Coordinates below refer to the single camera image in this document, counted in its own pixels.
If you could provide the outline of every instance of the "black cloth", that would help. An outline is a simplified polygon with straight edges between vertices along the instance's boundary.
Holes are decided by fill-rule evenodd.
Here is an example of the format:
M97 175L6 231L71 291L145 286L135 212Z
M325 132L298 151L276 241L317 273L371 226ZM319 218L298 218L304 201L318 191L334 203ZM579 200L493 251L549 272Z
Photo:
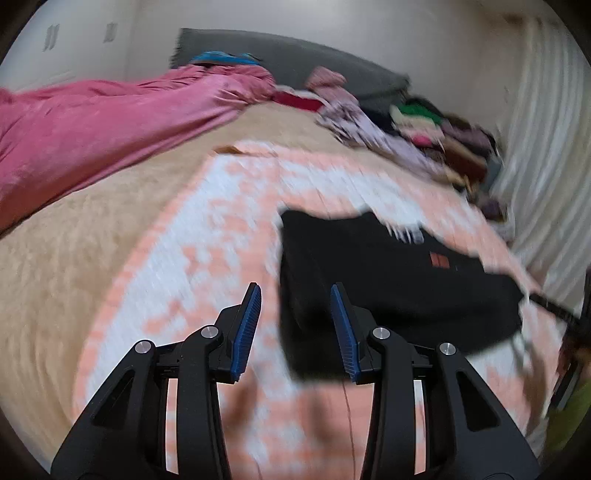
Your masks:
M400 137L400 132L392 125L392 117L389 113L378 112L371 108L361 107L361 111L384 133L393 137Z
M330 317L331 286L379 325L428 347L451 342L473 353L521 328L523 293L513 278L486 273L424 229L392 231L372 212L327 220L287 210L280 272L280 335L301 377L334 377L342 362Z

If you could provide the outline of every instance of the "red cloth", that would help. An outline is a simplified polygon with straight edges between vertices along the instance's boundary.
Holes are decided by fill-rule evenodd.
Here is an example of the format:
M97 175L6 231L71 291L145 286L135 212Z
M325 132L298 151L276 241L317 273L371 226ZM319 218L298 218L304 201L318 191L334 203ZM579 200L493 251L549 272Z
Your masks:
M302 98L288 92L275 92L273 94L273 101L282 105L292 106L293 108L299 108L300 110L307 110L309 112L317 112L324 106L320 100Z

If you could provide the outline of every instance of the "pink and white patterned blanket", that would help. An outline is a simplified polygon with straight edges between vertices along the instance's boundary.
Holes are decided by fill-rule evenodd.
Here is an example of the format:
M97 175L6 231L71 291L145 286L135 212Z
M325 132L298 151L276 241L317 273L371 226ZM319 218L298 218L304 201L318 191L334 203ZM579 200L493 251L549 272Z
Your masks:
M115 280L86 342L74 389L74 418L129 348L184 340L237 304L248 284L263 307L246 374L219 385L222 423L236 479L353 479L363 463L372 387L300 383L278 341L278 210L327 217L370 208L392 225L420 223L447 245L478 254L487 270L536 289L482 215L454 191L360 167L344 156L240 142L212 154L167 206ZM523 331L469 358L524 434L545 415L560 334L527 301ZM417 469L424 466L424 420L417 389ZM176 398L167 410L167 465L176 470Z

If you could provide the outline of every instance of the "metal pivot bolt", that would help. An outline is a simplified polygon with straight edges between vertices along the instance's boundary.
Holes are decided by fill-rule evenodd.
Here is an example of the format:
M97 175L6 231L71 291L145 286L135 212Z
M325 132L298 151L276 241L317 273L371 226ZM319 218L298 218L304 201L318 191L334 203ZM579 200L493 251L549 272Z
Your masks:
M439 345L439 349L443 355L453 355L456 353L456 347L454 347L451 343L442 343Z
M214 338L218 333L219 330L213 325L208 325L203 330L201 330L201 336L204 338Z
M384 327L377 327L374 328L372 334L374 337L379 338L380 340L385 340L390 336L390 330Z
M142 340L135 344L135 351L138 353L148 353L152 348L152 344L147 340Z

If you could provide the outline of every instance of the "gray headboard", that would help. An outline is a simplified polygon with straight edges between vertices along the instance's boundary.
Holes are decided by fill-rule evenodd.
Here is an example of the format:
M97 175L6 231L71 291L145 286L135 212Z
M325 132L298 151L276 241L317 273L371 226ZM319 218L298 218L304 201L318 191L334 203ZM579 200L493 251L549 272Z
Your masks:
M250 53L262 60L262 65L273 74L278 84L296 89L302 89L310 72L322 65L343 74L347 78L345 88L357 96L363 106L380 111L388 111L390 103L400 98L400 91L409 85L406 75L334 48L296 38L240 30L182 28L171 66L186 65L195 55L208 50ZM374 98L372 94L383 95Z

